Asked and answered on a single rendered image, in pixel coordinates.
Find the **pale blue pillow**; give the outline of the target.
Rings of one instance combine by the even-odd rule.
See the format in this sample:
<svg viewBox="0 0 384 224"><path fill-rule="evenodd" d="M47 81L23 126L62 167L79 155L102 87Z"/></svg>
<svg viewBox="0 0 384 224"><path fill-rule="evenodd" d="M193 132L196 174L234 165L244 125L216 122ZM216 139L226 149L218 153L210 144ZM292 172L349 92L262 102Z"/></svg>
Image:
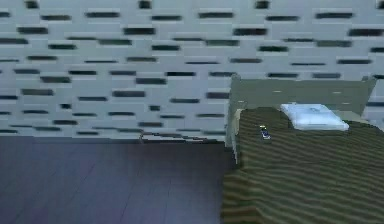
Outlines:
<svg viewBox="0 0 384 224"><path fill-rule="evenodd" d="M322 104L281 104L280 110L297 130L347 131L349 129L347 123Z"/></svg>

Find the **bed with olive striped cover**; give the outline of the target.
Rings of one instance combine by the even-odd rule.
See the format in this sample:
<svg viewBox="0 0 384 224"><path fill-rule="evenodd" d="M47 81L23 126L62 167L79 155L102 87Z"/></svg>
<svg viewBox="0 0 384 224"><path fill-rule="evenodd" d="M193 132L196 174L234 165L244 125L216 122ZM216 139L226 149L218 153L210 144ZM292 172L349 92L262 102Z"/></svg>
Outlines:
<svg viewBox="0 0 384 224"><path fill-rule="evenodd" d="M362 117L375 84L234 75L226 144L236 167L223 178L222 224L384 224L384 131ZM297 130L284 103L323 104L349 129Z"/></svg>

